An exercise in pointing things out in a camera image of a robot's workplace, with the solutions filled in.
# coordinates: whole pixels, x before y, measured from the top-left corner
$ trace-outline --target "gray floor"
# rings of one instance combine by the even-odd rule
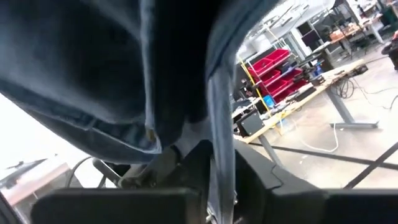
[[[381,49],[382,47],[372,49],[367,55],[361,54],[358,57],[367,62],[381,58],[383,57],[380,54]],[[398,72],[394,70],[389,58],[370,62],[368,67],[368,72],[356,78],[363,90],[371,93],[386,88],[395,89],[380,94],[369,94],[367,100],[357,87],[354,95],[344,100],[356,120],[379,120],[379,129],[336,130],[339,147],[333,152],[334,154],[375,160],[398,142],[398,100],[391,111],[381,107],[388,108],[393,98],[398,95]],[[275,146],[312,150],[304,145],[305,142],[313,147],[331,150],[335,148],[336,142],[333,128],[328,124],[339,121],[341,121],[339,114],[326,94],[323,94],[305,105],[301,111],[284,119],[282,136],[275,130],[268,131],[266,136]],[[254,146],[254,148],[267,156],[261,147]],[[276,153],[287,170],[321,188],[344,187],[366,167],[293,152],[276,150]],[[386,162],[398,164],[398,152]],[[377,168],[356,188],[398,188],[398,171]]]

